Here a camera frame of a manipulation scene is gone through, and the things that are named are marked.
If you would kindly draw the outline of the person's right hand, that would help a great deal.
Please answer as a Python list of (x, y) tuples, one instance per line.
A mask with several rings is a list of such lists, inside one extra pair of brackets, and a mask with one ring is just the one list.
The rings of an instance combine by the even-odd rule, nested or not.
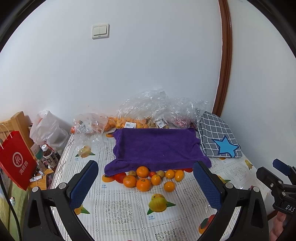
[(273, 228), (269, 232), (270, 241), (276, 241), (278, 239), (278, 237), (283, 232), (286, 222), (287, 222), (287, 215), (282, 212), (278, 212), (276, 217), (273, 220)]

